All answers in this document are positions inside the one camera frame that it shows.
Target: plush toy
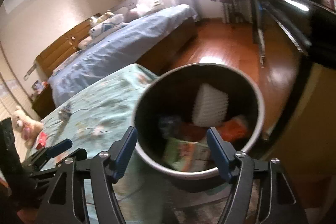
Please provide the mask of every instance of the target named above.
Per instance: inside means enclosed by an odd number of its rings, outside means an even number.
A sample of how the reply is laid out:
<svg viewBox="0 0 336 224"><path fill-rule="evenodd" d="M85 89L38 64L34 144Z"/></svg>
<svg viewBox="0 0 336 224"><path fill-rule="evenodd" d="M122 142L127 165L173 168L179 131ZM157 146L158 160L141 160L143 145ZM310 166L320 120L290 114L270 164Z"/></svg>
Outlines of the plush toy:
<svg viewBox="0 0 336 224"><path fill-rule="evenodd" d="M43 129L43 124L27 116L20 106L17 106L13 113L12 126L15 131L21 133L25 141L34 141Z"/></svg>

